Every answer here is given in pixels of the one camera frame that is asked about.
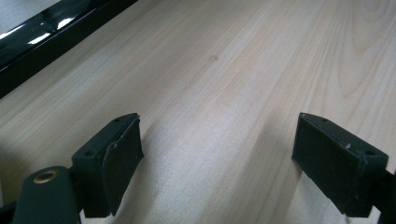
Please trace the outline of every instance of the wood grain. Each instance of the wood grain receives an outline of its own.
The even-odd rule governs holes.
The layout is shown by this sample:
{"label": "wood grain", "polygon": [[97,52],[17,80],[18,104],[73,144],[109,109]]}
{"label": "wood grain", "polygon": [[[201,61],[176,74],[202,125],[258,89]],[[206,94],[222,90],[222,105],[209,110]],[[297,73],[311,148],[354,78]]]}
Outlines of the wood grain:
{"label": "wood grain", "polygon": [[0,100],[5,202],[113,118],[145,158],[115,217],[84,223],[375,223],[346,218],[290,158],[301,111],[396,168],[396,2],[141,0]]}

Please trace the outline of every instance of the wooden table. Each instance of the wooden table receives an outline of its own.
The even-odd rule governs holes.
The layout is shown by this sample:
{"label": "wooden table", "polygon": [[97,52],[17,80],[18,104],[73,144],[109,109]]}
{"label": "wooden table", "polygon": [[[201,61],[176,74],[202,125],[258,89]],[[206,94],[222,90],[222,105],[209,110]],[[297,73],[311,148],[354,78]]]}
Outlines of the wooden table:
{"label": "wooden table", "polygon": [[84,223],[376,223],[290,158],[301,111],[396,168],[396,2],[140,0],[0,100],[5,203],[137,112],[145,158],[115,217]]}

